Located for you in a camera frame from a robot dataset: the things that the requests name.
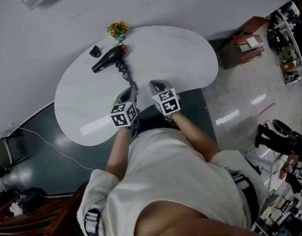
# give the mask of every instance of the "white table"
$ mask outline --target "white table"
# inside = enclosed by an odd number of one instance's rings
[[[112,37],[96,43],[103,55],[117,44]],[[137,83],[137,107],[153,104],[150,80],[167,80],[177,93],[209,85],[218,73],[218,61],[211,45],[199,34],[181,28],[148,26],[132,29],[124,41],[125,62]],[[93,146],[118,130],[109,119],[116,97],[129,83],[113,65],[99,73],[92,66],[101,57],[90,56],[91,46],[62,76],[55,95],[55,115],[60,128],[75,143]]]

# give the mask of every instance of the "hair dryer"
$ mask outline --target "hair dryer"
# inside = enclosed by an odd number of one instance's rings
[[[102,58],[98,61],[93,67],[92,70],[94,73],[98,73],[109,67],[113,64],[116,64],[116,67],[119,63],[124,63],[123,56],[127,53],[127,47],[125,45],[117,45],[111,48]]]
[[[137,84],[131,78],[131,72],[128,69],[127,64],[123,60],[123,56],[128,52],[126,45],[117,45],[111,48],[100,61],[98,61],[92,70],[94,73],[98,73],[113,64],[118,68],[118,71],[122,73],[122,77],[129,82],[130,86],[135,87],[137,92]]]

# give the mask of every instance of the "chair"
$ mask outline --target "chair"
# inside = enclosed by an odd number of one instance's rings
[[[10,169],[11,167],[22,163],[29,159],[29,157],[23,158],[20,157],[17,160],[13,160],[8,139],[22,136],[20,135],[12,135],[8,137],[0,138],[0,165],[6,169]]]
[[[287,126],[285,123],[281,122],[280,120],[274,119],[272,122],[275,130],[282,135],[288,135],[288,133],[292,131],[292,129],[289,126]]]
[[[87,183],[70,197],[48,198],[33,212],[6,217],[17,198],[0,208],[0,235],[82,236],[77,211]]]

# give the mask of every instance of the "wrist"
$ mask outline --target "wrist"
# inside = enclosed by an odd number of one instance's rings
[[[178,118],[179,116],[182,116],[182,113],[180,111],[177,111],[174,113],[174,115],[172,116],[172,119]]]
[[[121,128],[119,128],[118,133],[126,134],[126,133],[130,133],[130,131],[128,128],[121,127]]]

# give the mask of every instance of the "white cable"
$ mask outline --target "white cable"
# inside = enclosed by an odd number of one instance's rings
[[[68,155],[66,155],[66,154],[64,154],[64,153],[62,153],[62,152],[60,151],[60,149],[58,149],[55,145],[53,145],[53,144],[47,142],[47,141],[46,141],[43,137],[41,137],[38,133],[36,133],[36,132],[34,132],[34,131],[32,131],[32,130],[26,129],[26,128],[20,128],[20,127],[18,127],[18,128],[19,128],[19,129],[24,129],[24,130],[26,130],[26,131],[29,131],[29,132],[32,132],[32,133],[38,135],[40,138],[42,138],[42,140],[43,140],[44,142],[46,142],[46,143],[48,143],[49,145],[53,146],[55,149],[57,149],[57,150],[58,150],[61,154],[63,154],[64,156],[66,156],[66,157],[70,158],[71,160],[75,161],[77,164],[79,164],[79,165],[82,166],[83,168],[88,169],[88,170],[92,170],[92,171],[93,171],[93,169],[88,168],[88,167],[86,167],[86,166],[83,166],[83,165],[82,165],[81,163],[79,163],[76,159],[74,159],[74,158],[72,158],[72,157],[70,157],[70,156],[68,156]]]

